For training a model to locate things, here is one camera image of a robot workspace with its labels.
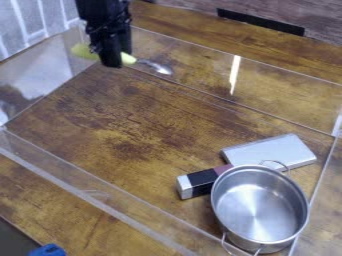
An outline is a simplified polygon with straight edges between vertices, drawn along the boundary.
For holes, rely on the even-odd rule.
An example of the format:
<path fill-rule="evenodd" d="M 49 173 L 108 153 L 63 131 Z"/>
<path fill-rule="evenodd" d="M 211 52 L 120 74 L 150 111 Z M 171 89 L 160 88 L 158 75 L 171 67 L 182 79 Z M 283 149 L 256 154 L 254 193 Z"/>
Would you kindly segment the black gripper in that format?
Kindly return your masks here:
<path fill-rule="evenodd" d="M 104 66 L 120 68 L 120 52 L 132 53 L 130 0 L 75 0 L 75 3 L 79 17 L 85 21 L 92 51 Z"/>

